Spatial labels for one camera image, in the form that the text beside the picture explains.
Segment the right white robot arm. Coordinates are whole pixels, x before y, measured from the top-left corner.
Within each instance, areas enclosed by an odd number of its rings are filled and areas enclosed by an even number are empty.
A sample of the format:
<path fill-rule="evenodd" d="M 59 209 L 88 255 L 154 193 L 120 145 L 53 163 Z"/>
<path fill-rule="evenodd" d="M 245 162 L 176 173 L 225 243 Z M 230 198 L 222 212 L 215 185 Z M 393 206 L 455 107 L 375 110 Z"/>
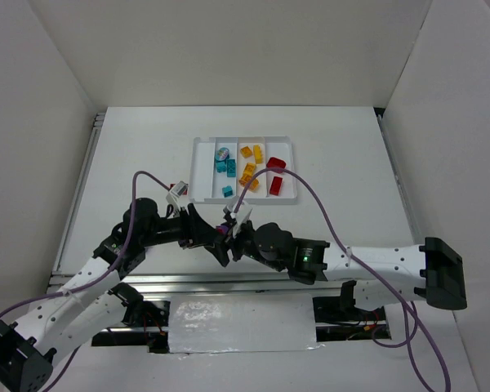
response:
<path fill-rule="evenodd" d="M 296 238 L 268 223 L 250 221 L 231 229 L 224 245 L 234 261 L 248 257 L 298 283 L 341 283 L 344 308 L 374 310 L 405 301 L 425 301 L 441 310 L 467 306 L 463 260 L 440 238 L 410 247 L 348 247 Z"/>

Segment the purple and red lego stack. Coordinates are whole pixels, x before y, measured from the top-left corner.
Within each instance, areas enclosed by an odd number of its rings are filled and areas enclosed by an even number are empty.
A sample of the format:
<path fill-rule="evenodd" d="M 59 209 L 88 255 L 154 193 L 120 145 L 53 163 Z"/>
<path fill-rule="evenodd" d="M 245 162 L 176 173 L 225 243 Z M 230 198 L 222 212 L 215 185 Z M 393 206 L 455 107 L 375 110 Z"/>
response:
<path fill-rule="evenodd" d="M 231 231 L 231 229 L 232 229 L 232 226 L 229 225 L 228 223 L 224 223 L 224 224 L 216 226 L 216 231 L 222 235 L 228 235 L 229 232 Z"/>

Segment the yellow square lego brick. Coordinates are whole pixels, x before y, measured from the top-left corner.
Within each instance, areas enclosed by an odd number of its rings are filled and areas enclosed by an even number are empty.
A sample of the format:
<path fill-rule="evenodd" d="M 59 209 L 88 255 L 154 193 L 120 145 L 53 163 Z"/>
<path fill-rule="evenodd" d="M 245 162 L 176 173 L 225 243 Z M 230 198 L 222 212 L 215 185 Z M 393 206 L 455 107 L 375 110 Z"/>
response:
<path fill-rule="evenodd" d="M 250 158 L 253 155 L 252 150 L 248 146 L 242 147 L 240 153 L 244 158 Z"/>

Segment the yellow butterfly lego brick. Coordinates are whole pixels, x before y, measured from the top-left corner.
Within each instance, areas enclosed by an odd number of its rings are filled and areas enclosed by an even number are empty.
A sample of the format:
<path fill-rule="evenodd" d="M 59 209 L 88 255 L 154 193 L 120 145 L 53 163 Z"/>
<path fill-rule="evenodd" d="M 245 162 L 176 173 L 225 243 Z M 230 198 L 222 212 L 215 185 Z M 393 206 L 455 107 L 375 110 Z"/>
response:
<path fill-rule="evenodd" d="M 257 178 L 253 179 L 252 176 L 248 174 L 243 174 L 242 177 L 238 180 L 238 183 L 243 188 L 248 188 L 252 192 L 256 192 L 260 185 L 260 182 Z"/>

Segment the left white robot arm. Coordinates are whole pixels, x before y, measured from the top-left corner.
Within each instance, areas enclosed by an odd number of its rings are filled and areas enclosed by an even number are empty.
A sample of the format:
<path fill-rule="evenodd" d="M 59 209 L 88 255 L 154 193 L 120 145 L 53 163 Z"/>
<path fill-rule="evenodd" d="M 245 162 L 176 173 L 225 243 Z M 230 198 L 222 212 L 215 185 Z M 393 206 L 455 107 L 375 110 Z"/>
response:
<path fill-rule="evenodd" d="M 161 217 L 157 203 L 138 198 L 87 263 L 57 292 L 13 323 L 0 319 L 0 382 L 10 391 L 38 391 L 55 365 L 104 328 L 157 324 L 161 309 L 123 280 L 149 247 L 179 243 L 220 255 L 224 232 L 193 204 Z"/>

